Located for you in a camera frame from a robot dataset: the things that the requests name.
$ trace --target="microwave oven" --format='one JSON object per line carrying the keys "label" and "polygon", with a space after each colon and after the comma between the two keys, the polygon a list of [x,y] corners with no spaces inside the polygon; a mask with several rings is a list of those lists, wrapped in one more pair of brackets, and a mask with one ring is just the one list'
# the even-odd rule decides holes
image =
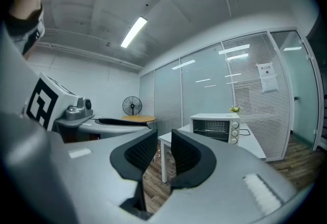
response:
{"label": "microwave oven", "polygon": [[238,145],[240,117],[236,113],[196,114],[191,116],[191,132]]}

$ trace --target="ceiling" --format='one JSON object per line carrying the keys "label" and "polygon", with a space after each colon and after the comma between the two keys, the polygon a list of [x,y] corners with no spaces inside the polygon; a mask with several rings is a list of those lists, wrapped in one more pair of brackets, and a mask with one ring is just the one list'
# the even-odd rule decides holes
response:
{"label": "ceiling", "polygon": [[[285,0],[42,0],[46,33],[57,43],[144,66],[173,45],[242,15],[285,8]],[[120,47],[138,17],[148,20]]]}

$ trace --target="oven knob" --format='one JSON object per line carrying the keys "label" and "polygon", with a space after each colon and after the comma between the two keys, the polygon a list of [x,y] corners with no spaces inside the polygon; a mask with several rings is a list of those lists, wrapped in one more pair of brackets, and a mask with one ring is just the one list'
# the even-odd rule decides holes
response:
{"label": "oven knob", "polygon": [[240,125],[239,125],[239,123],[238,122],[233,122],[233,128],[238,128]]}
{"label": "oven knob", "polygon": [[233,137],[236,137],[239,133],[237,132],[237,130],[233,130],[230,134],[231,134]]}
{"label": "oven knob", "polygon": [[231,142],[232,144],[236,144],[236,143],[237,143],[237,139],[232,138],[232,139],[230,140],[230,142]]}

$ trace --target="window blinds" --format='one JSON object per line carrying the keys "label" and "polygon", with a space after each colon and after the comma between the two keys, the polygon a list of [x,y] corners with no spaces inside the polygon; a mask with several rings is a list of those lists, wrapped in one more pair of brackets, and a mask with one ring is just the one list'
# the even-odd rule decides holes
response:
{"label": "window blinds", "polygon": [[139,80],[139,99],[142,102],[141,115],[153,116],[154,71],[142,76]]}
{"label": "window blinds", "polygon": [[155,70],[154,116],[158,136],[181,127],[179,60]]}
{"label": "window blinds", "polygon": [[[266,33],[223,42],[241,122],[247,123],[267,160],[282,159],[289,136],[290,97],[285,72]],[[272,62],[278,91],[263,93],[256,64]]]}

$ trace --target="white box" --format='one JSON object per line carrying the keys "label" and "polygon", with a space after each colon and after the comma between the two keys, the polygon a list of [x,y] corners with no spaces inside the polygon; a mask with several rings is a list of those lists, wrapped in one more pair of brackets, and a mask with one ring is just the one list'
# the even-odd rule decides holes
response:
{"label": "white box", "polygon": [[25,109],[25,115],[51,131],[54,121],[61,118],[69,106],[77,106],[79,98],[56,80],[40,73]]}

